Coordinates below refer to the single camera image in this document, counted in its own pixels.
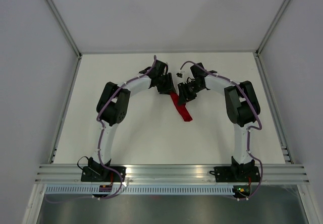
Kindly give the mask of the red cloth napkin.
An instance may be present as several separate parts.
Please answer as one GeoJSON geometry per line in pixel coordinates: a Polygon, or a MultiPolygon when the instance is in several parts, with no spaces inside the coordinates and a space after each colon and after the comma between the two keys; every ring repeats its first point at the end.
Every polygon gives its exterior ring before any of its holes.
{"type": "Polygon", "coordinates": [[[170,97],[171,97],[171,99],[173,101],[173,104],[174,104],[177,112],[179,113],[179,115],[181,116],[183,121],[185,121],[185,122],[192,121],[193,118],[191,117],[189,111],[186,109],[186,105],[185,104],[179,105],[179,96],[178,96],[178,94],[171,91],[170,92],[170,97]]]}

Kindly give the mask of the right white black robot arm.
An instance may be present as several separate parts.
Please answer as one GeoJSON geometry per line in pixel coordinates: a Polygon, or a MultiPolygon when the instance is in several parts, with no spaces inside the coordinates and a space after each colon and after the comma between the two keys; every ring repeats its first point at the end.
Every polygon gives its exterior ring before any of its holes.
{"type": "Polygon", "coordinates": [[[209,173],[217,183],[259,182],[255,165],[258,158],[251,153],[251,131],[261,130],[260,105],[250,81],[236,83],[216,71],[207,71],[202,63],[192,63],[192,79],[178,84],[179,104],[194,100],[198,92],[213,90],[224,96],[226,113],[234,126],[234,153],[230,166],[215,166],[209,173]]]}

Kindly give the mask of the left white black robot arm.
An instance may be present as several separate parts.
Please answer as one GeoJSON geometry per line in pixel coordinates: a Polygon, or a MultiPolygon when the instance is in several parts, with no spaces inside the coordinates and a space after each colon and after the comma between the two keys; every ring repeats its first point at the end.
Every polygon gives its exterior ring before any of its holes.
{"type": "Polygon", "coordinates": [[[159,94],[174,92],[172,75],[168,65],[154,58],[153,65],[121,84],[106,83],[96,106],[100,123],[100,136],[93,155],[87,157],[82,167],[82,182],[112,182],[120,177],[124,181],[126,168],[111,166],[112,145],[119,124],[125,119],[130,97],[155,87],[159,94]]]}

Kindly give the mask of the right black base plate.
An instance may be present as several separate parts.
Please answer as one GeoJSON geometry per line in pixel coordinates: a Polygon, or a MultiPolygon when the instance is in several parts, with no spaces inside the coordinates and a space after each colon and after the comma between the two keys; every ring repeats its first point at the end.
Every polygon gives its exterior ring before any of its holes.
{"type": "Polygon", "coordinates": [[[260,181],[260,172],[258,167],[252,167],[249,170],[233,171],[230,166],[215,166],[213,175],[217,183],[257,183],[260,181]]]}

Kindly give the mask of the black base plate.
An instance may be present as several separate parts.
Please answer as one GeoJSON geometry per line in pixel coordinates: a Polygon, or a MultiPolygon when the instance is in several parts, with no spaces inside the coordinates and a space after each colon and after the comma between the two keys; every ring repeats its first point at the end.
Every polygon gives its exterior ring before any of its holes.
{"type": "Polygon", "coordinates": [[[233,171],[230,166],[215,166],[213,175],[217,183],[257,183],[260,181],[260,172],[258,167],[252,167],[249,170],[233,171]]]}
{"type": "Polygon", "coordinates": [[[126,167],[112,166],[112,169],[114,171],[105,168],[95,171],[85,166],[82,170],[81,182],[119,182],[125,180],[126,167]]]}

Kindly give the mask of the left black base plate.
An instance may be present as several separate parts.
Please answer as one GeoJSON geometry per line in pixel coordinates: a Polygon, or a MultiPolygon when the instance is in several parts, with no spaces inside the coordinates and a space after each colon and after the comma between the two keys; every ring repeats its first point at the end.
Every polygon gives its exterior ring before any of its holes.
{"type": "Polygon", "coordinates": [[[112,169],[114,171],[105,168],[95,171],[85,166],[82,170],[81,182],[119,182],[125,180],[126,167],[112,166],[112,169]]]}

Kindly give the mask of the aluminium mounting rail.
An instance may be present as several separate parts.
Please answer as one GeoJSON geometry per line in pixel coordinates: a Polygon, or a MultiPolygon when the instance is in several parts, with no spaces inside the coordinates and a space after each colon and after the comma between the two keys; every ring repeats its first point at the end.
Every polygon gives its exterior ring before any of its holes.
{"type": "MultiPolygon", "coordinates": [[[[126,164],[125,182],[134,185],[211,185],[220,183],[209,171],[210,164],[126,164]]],[[[42,164],[36,184],[80,184],[82,171],[75,164],[42,164]]],[[[309,178],[301,164],[265,164],[263,185],[306,185],[309,178]]]]}

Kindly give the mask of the right aluminium frame post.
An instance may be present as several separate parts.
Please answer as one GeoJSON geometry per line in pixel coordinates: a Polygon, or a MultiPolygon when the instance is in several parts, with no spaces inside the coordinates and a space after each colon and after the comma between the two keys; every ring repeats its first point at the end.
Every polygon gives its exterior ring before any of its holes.
{"type": "Polygon", "coordinates": [[[264,50],[265,46],[267,45],[269,39],[271,38],[273,32],[275,31],[276,27],[278,26],[279,22],[281,21],[283,15],[287,11],[287,9],[288,9],[291,2],[292,2],[292,0],[283,0],[282,1],[282,3],[279,6],[273,20],[271,21],[271,23],[269,25],[264,37],[262,38],[262,40],[260,41],[259,46],[255,50],[255,55],[257,57],[260,56],[260,54],[264,50]]]}

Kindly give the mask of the aluminium frame post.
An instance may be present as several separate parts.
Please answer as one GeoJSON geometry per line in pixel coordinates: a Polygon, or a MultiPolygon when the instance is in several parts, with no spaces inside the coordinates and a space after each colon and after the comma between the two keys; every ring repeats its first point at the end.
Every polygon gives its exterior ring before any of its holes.
{"type": "Polygon", "coordinates": [[[292,0],[283,0],[282,1],[282,3],[279,6],[273,20],[271,21],[271,23],[269,25],[264,37],[262,38],[262,40],[260,41],[259,46],[255,50],[255,55],[257,57],[260,56],[260,54],[264,50],[265,46],[267,45],[269,39],[271,38],[273,32],[275,31],[276,27],[278,26],[279,22],[281,21],[283,15],[287,11],[287,9],[288,9],[291,2],[292,2],[292,0]]]}
{"type": "Polygon", "coordinates": [[[62,31],[67,43],[71,47],[72,51],[76,55],[76,57],[79,59],[82,56],[82,53],[80,52],[77,44],[75,43],[75,40],[73,39],[66,23],[64,22],[63,17],[61,16],[61,13],[58,11],[55,2],[53,0],[44,0],[46,5],[48,6],[50,12],[52,13],[55,21],[57,22],[60,30],[62,31]]]}

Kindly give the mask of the left aluminium frame post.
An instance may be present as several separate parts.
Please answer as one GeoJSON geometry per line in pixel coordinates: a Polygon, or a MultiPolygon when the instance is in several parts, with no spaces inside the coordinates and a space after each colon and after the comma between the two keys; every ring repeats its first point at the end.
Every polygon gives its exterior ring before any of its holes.
{"type": "Polygon", "coordinates": [[[76,55],[76,57],[79,59],[82,56],[82,53],[80,52],[77,44],[75,43],[75,40],[73,39],[66,23],[64,22],[63,17],[61,16],[61,13],[58,11],[55,2],[53,0],[44,0],[46,5],[48,6],[50,12],[52,13],[55,21],[57,22],[60,30],[62,31],[67,43],[71,47],[72,51],[76,55]]]}

